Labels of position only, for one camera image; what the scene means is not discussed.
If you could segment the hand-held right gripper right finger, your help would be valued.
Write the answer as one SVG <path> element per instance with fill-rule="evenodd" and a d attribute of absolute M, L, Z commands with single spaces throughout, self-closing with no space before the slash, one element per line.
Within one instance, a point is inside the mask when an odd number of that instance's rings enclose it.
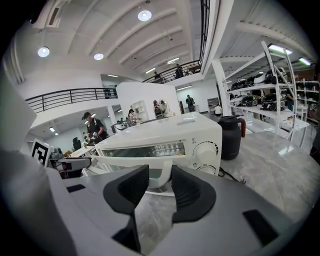
<path fill-rule="evenodd" d="M 173 165 L 171 187 L 176 202 L 172 223 L 196 222 L 204 217 L 216 203 L 215 189 L 206 181 Z"/>

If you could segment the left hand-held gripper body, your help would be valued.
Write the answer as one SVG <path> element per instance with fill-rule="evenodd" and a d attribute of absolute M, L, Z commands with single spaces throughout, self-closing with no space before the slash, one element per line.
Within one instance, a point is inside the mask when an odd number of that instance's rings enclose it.
<path fill-rule="evenodd" d="M 35 139 L 31 148 L 31 156 L 44 167 L 58 171 L 62 179 L 88 177 L 87 170 L 92 164 L 90 157 L 64 157 L 59 147 L 53 147 Z"/>

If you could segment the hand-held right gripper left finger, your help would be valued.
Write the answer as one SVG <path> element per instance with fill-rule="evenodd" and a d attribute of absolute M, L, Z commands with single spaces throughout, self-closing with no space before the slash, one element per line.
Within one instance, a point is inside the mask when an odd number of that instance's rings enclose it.
<path fill-rule="evenodd" d="M 135 167 L 132 171 L 108 182 L 103 188 L 103 197 L 112 210 L 128 217 L 125 227 L 112 239 L 137 253 L 141 252 L 135 209 L 149 186 L 149 165 Z"/>

